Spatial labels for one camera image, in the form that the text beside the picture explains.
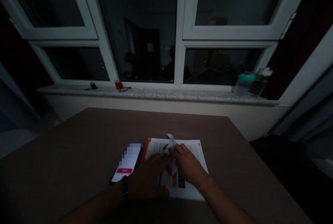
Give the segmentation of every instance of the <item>person's left hand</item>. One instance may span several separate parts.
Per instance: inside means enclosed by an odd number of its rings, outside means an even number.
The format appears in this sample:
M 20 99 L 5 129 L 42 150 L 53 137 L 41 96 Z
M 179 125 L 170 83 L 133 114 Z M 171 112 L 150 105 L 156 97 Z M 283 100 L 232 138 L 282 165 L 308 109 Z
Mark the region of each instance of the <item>person's left hand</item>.
M 163 169 L 170 164 L 172 157 L 166 154 L 153 154 L 128 177 L 128 199 L 148 200 L 169 196 L 166 188 L 155 188 L 154 182 Z

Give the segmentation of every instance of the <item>table surface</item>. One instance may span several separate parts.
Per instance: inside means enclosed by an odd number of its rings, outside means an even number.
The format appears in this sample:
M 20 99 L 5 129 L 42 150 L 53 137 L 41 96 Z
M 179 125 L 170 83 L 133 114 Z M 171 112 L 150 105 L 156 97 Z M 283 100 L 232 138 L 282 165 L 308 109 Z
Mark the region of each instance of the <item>table surface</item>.
M 167 133 L 200 139 L 209 173 L 259 223 L 311 223 L 229 118 L 98 108 L 0 159 L 8 211 L 21 221 L 57 220 L 108 187 L 128 143 Z M 218 223 L 206 202 L 171 198 L 132 204 L 110 218 Z

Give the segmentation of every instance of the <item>smartphone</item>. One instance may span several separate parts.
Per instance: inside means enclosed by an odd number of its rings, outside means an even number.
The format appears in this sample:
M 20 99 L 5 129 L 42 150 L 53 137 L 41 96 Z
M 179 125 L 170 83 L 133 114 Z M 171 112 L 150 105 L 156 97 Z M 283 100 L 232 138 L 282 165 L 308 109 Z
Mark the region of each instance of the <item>smartphone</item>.
M 113 185 L 120 181 L 125 175 L 129 176 L 139 166 L 142 156 L 143 143 L 128 144 L 127 149 L 121 156 L 121 161 L 109 182 Z

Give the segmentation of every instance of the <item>window sill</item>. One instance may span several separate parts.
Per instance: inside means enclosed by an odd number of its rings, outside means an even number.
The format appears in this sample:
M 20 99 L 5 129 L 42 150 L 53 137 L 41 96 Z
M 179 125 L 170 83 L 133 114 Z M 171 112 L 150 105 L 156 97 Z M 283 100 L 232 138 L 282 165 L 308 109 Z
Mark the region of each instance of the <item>window sill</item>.
M 262 97 L 253 97 L 250 95 L 237 96 L 232 92 L 221 91 L 187 91 L 178 89 L 128 89 L 125 92 L 118 92 L 115 87 L 99 87 L 98 89 L 85 90 L 89 87 L 79 85 L 51 85 L 36 89 L 37 92 L 44 94 L 58 95 L 80 95 L 80 96 L 102 96 L 102 97 L 126 97 L 126 98 L 144 98 L 161 100 L 179 100 L 196 102 L 214 102 L 214 103 L 241 103 L 241 104 L 261 104 L 261 105 L 279 105 L 276 100 L 268 100 Z

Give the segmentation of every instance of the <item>green bottle cap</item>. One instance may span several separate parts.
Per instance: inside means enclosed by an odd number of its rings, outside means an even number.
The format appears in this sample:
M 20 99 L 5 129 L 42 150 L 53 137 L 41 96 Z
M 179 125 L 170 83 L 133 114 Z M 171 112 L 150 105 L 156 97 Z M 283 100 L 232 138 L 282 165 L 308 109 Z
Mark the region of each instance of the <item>green bottle cap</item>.
M 256 75 L 252 73 L 252 71 L 246 71 L 238 76 L 239 80 L 243 81 L 255 81 Z

